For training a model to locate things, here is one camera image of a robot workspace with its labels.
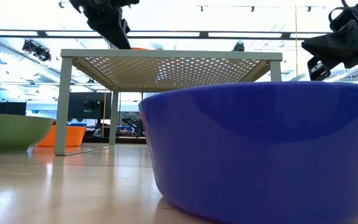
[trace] perforated tabletop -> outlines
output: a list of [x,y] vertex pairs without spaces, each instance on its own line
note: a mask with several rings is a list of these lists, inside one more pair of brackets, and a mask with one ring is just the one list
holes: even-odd
[[252,82],[282,60],[280,53],[176,50],[62,50],[62,57],[110,90],[139,92]]

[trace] white table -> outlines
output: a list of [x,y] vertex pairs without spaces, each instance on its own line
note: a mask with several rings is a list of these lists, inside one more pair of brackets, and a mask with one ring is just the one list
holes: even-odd
[[[55,155],[65,156],[65,139],[74,65],[113,91],[111,127],[117,123],[119,92],[163,92],[218,83],[253,82],[271,71],[281,81],[281,53],[177,50],[62,50]],[[116,132],[110,131],[110,145]]]

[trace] green bowl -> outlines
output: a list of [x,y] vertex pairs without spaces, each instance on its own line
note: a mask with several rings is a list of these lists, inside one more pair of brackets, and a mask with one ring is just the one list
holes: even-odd
[[26,152],[48,133],[54,119],[0,114],[0,153]]

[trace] blue bowl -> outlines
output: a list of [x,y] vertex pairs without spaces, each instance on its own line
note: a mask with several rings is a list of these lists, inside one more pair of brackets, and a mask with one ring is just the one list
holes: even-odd
[[241,83],[140,103],[155,181],[172,204],[228,223],[358,217],[358,85]]

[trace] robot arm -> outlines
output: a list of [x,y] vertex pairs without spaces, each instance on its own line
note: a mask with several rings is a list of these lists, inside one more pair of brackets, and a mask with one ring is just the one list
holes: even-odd
[[311,80],[324,80],[330,76],[330,70],[343,63],[345,68],[358,65],[358,4],[349,7],[342,0],[344,7],[336,9],[342,13],[331,18],[332,34],[326,34],[305,40],[302,47],[314,57],[308,62]]
[[131,49],[127,21],[122,18],[122,7],[139,0],[70,0],[74,8],[88,18],[91,29],[100,33],[119,49]]

